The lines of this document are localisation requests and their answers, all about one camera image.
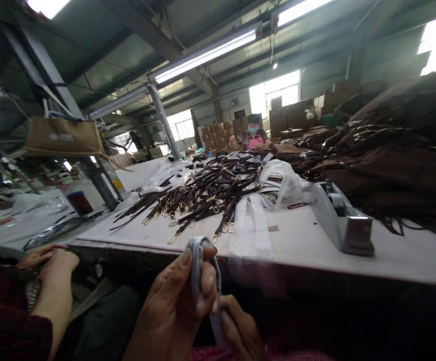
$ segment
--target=hand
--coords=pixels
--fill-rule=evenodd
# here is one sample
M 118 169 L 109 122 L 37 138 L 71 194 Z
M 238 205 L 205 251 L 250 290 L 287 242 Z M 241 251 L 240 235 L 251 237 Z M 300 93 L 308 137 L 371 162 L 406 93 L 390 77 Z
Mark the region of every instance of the hand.
M 238 361 L 266 360 L 267 354 L 253 317 L 229 295 L 221 297 L 225 339 Z
M 43 282 L 53 283 L 56 280 L 69 280 L 71 274 L 78 267 L 79 258 L 72 252 L 58 252 L 44 265 L 39 278 Z
M 32 270 L 38 267 L 44 261 L 47 261 L 53 257 L 56 254 L 56 250 L 66 248 L 67 246 L 59 244 L 37 248 L 28 253 L 28 255 L 16 265 L 16 267 Z
M 215 254 L 215 247 L 203 248 L 205 260 Z M 201 320 L 210 312 L 216 314 L 219 302 L 216 271 L 209 262 L 203 262 L 202 290 L 197 304 L 193 302 L 187 282 L 191 263 L 187 249 L 156 277 L 123 360 L 189 359 Z

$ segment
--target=dark clothing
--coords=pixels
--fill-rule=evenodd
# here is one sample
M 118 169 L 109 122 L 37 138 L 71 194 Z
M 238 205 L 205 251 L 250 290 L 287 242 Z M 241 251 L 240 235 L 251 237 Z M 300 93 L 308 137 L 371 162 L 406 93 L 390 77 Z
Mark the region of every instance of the dark clothing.
M 53 325 L 29 315 L 17 280 L 0 271 L 0 360 L 46 360 L 53 343 Z
M 53 325 L 27 311 L 25 288 L 0 269 L 0 360 L 45 361 L 53 343 Z M 121 286 L 96 302 L 67 329 L 55 360 L 119 360 L 138 317 L 137 294 Z

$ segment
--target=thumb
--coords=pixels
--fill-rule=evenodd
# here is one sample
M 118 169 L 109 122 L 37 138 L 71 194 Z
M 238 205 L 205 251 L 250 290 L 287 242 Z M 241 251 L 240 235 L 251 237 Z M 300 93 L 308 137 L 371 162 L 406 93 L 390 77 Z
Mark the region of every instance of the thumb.
M 159 291 L 161 297 L 175 302 L 188 279 L 190 270 L 191 250 L 186 249 L 186 251 L 176 259 L 175 266 L 171 269 L 168 277 L 166 277 Z

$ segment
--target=stack of cardboard boxes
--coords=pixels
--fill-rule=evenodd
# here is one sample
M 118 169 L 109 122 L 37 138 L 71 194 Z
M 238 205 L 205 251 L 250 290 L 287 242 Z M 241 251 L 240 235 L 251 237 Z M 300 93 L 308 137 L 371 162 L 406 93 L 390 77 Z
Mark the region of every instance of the stack of cardboard boxes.
M 229 122 L 198 128 L 199 136 L 206 151 L 228 147 L 233 126 Z
M 324 115 L 331 114 L 340 105 L 345 103 L 351 96 L 357 94 L 352 90 L 348 80 L 336 83 L 333 86 L 333 91 L 325 92 L 322 96 L 315 98 L 315 119 L 318 124 L 321 124 L 321 119 Z
M 314 120 L 307 120 L 305 112 L 311 106 L 313 106 L 313 99 L 310 98 L 296 104 L 270 110 L 270 131 L 272 137 L 280 137 L 280 132 L 288 130 L 288 128 L 302 129 L 306 132 L 308 128 L 315 126 Z

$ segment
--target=support pillar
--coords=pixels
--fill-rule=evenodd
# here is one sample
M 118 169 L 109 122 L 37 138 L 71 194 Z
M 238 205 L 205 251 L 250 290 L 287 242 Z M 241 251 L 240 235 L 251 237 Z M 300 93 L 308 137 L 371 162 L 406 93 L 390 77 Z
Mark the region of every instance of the support pillar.
M 175 160 L 180 159 L 180 155 L 176 148 L 176 143 L 174 142 L 173 133 L 168 123 L 168 118 L 166 117 L 166 112 L 164 111 L 163 103 L 161 102 L 161 96 L 159 95 L 158 89 L 149 81 L 151 84 L 149 86 L 151 92 L 151 98 L 153 99 L 153 104 L 156 107 L 156 112 L 158 113 L 159 119 L 161 120 L 161 125 L 163 126 L 166 138 L 168 138 L 168 145 L 171 149 L 171 153 Z

